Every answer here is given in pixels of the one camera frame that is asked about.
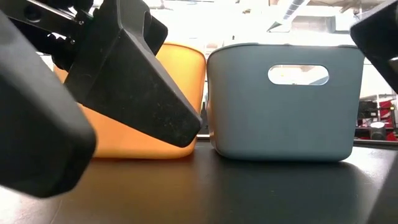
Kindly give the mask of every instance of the black plastic part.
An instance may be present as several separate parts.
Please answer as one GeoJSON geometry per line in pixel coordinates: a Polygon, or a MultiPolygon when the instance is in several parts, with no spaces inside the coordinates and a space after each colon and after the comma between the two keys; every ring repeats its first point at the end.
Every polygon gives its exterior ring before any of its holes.
{"type": "Polygon", "coordinates": [[[36,197],[76,186],[95,132],[68,90],[0,11],[0,184],[36,197]]]}
{"type": "Polygon", "coordinates": [[[199,132],[201,119],[153,53],[166,30],[141,0],[105,0],[65,85],[86,107],[185,147],[199,132]]]}
{"type": "Polygon", "coordinates": [[[351,37],[366,58],[398,93],[397,0],[381,3],[351,27],[351,37]]]}

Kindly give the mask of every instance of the handle hole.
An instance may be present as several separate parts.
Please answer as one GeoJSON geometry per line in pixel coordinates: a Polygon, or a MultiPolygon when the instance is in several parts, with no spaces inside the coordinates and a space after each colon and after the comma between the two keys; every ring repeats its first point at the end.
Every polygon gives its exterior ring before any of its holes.
{"type": "Polygon", "coordinates": [[[268,78],[277,85],[324,85],[329,80],[328,70],[321,65],[274,65],[268,78]]]}

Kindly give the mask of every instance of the black table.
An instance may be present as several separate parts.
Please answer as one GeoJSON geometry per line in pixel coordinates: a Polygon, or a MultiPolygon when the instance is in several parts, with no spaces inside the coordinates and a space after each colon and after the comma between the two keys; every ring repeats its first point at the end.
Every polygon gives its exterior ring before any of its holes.
{"type": "Polygon", "coordinates": [[[395,156],[355,147],[334,164],[245,162],[199,142],[178,160],[95,160],[61,197],[0,189],[0,223],[398,223],[398,167],[385,181],[395,156]]]}

